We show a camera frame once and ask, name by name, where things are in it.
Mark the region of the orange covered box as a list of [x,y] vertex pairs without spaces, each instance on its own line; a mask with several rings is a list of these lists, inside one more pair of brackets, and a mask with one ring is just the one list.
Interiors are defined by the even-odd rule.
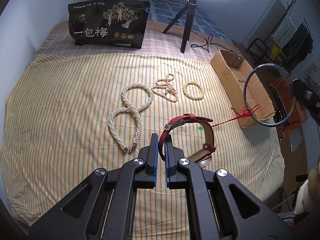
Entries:
[[[268,84],[268,87],[272,93],[272,102],[275,110],[274,122],[280,122],[287,117],[293,104],[293,97],[289,90],[289,81],[280,77]],[[277,131],[281,133],[280,138],[288,138],[290,132],[295,128],[300,128],[307,118],[305,108],[297,102],[289,120],[277,128]]]

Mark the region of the pink plaid blanket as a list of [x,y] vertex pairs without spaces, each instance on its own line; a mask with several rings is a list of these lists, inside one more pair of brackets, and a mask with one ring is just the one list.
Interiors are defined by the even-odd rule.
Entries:
[[130,53],[157,56],[172,56],[184,59],[210,62],[213,56],[220,49],[231,50],[240,55],[240,51],[232,44],[229,44],[219,38],[212,38],[212,44],[209,46],[209,52],[201,48],[191,48],[192,44],[200,46],[206,43],[208,35],[195,31],[191,33],[190,40],[187,43],[185,53],[180,52],[183,27],[173,26],[168,33],[162,31],[166,27],[165,23],[148,21],[146,25],[143,44],[140,49],[121,46],[86,44],[78,46],[74,44],[69,29],[68,22],[57,24],[44,41],[37,54],[52,54],[60,56],[81,56],[110,53]]

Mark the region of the black metal rack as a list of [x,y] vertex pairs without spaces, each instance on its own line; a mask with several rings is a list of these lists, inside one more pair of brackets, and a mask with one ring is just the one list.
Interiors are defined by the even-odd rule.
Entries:
[[252,57],[255,66],[263,63],[274,63],[283,66],[287,58],[283,62],[270,59],[271,48],[275,45],[273,41],[265,42],[260,38],[255,38],[246,49],[246,52]]

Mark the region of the black tripod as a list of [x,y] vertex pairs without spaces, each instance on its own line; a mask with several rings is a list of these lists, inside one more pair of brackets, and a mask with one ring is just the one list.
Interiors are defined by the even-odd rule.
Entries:
[[184,25],[184,31],[183,31],[183,37],[182,37],[182,43],[180,52],[184,54],[185,48],[187,45],[187,42],[190,38],[191,28],[193,25],[193,19],[195,15],[195,9],[196,9],[196,3],[197,0],[187,0],[187,3],[185,7],[183,7],[179,13],[173,18],[173,20],[167,25],[167,27],[163,30],[163,34],[166,34],[169,29],[184,15],[187,14],[185,25]]

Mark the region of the black snack bag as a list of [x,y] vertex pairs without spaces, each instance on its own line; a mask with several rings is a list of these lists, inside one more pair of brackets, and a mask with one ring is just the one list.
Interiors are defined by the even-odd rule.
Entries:
[[140,49],[150,2],[91,0],[68,5],[69,33],[75,44],[102,44]]

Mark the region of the yellow striped bed sheet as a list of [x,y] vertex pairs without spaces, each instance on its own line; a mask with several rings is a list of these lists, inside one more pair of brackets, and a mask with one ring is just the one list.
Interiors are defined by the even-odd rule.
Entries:
[[99,54],[79,57],[38,55],[7,99],[1,168],[14,217],[32,225],[99,167],[113,170],[137,156],[127,154],[110,134],[108,121],[123,107],[122,90],[133,83],[148,87],[174,75],[181,90],[188,81],[204,88],[204,98],[176,103],[156,96],[140,114],[138,147],[161,134],[172,118],[192,113],[215,124],[211,171],[224,168],[267,200],[283,182],[285,164],[277,131],[233,120],[231,102],[208,60]]

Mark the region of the cardboard box tray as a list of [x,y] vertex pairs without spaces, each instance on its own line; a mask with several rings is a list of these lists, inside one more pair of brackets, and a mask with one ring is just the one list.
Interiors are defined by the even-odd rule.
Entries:
[[[244,83],[253,68],[242,56],[227,50],[218,51],[211,59],[210,64],[218,75],[232,104],[232,107],[228,108],[232,114],[230,119],[237,117],[239,114],[242,115],[244,111]],[[275,115],[274,106],[256,74],[251,77],[248,83],[246,96],[249,108],[259,105],[254,112],[254,116],[262,122],[270,122]],[[256,124],[251,117],[240,118],[236,121],[241,128],[248,128]]]

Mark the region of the blue patterned bed cover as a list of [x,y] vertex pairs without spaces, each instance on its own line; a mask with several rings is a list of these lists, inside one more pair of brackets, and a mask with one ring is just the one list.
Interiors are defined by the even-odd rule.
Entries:
[[[165,24],[169,24],[186,5],[185,2],[168,2],[160,0],[149,0],[149,2],[150,12],[148,20]],[[199,31],[207,35],[213,35],[215,38],[219,38],[229,44],[232,44],[230,37],[226,35],[221,28],[199,7],[196,7],[195,9],[192,30]]]

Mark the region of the hanging clothes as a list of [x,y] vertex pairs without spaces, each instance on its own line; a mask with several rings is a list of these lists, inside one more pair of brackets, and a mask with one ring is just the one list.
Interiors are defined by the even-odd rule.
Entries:
[[286,56],[283,67],[288,72],[293,71],[312,53],[313,38],[296,0],[288,6],[270,38]]

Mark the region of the yellow box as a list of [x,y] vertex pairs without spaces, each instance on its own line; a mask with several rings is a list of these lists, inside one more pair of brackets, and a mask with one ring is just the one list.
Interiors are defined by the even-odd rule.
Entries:
[[286,56],[283,54],[282,50],[275,45],[271,48],[270,59],[273,61],[283,62],[286,59]]

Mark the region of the blue bangle with red string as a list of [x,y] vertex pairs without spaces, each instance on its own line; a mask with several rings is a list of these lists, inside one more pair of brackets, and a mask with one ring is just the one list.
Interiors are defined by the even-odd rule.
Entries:
[[247,95],[247,86],[248,86],[248,83],[249,83],[251,77],[252,77],[258,70],[260,70],[260,69],[266,69],[266,68],[273,68],[273,69],[278,70],[278,71],[281,72],[281,73],[284,73],[284,74],[286,74],[286,75],[289,75],[289,72],[288,72],[285,68],[283,68],[283,67],[281,67],[281,66],[279,66],[279,65],[277,65],[277,64],[274,64],[274,63],[265,63],[265,64],[261,64],[261,65],[255,67],[255,68],[249,73],[249,75],[248,75],[248,77],[246,78],[246,81],[245,81],[245,83],[244,83],[244,88],[243,88],[244,111],[243,111],[242,115],[239,114],[237,117],[234,117],[234,118],[232,118],[232,119],[230,119],[230,120],[228,120],[228,121],[221,122],[221,123],[216,124],[216,125],[214,125],[214,126],[219,126],[219,125],[221,125],[221,124],[225,124],[225,123],[230,122],[230,121],[233,121],[233,120],[238,120],[238,119],[240,119],[240,118],[243,118],[243,119],[244,119],[244,118],[251,117],[257,124],[260,124],[261,126],[264,126],[264,127],[273,128],[273,127],[278,127],[278,126],[284,124],[285,122],[287,122],[287,121],[290,119],[291,115],[293,114],[293,112],[294,112],[294,110],[295,110],[296,104],[297,104],[297,99],[296,99],[295,96],[293,96],[293,103],[292,103],[291,109],[290,109],[289,113],[287,114],[287,116],[286,116],[283,120],[281,120],[280,122],[277,122],[277,123],[274,123],[274,124],[269,124],[269,123],[266,123],[266,122],[262,122],[262,121],[258,120],[258,119],[254,116],[254,112],[258,109],[258,106],[259,106],[259,105],[255,105],[253,108],[249,108],[249,105],[248,105],[248,102],[247,102],[247,96],[246,96],[246,95]]

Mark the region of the red strap wristwatch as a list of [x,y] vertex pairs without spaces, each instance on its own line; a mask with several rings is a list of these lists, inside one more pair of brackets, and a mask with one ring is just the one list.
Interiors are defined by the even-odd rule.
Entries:
[[158,142],[158,151],[160,158],[165,161],[163,146],[170,132],[185,124],[200,125],[203,129],[202,134],[196,131],[196,127],[191,126],[189,133],[182,135],[182,142],[186,142],[188,146],[195,144],[201,146],[199,150],[188,156],[188,159],[197,163],[201,168],[205,168],[212,161],[212,153],[216,151],[214,131],[211,126],[213,119],[186,113],[172,118],[165,126]]

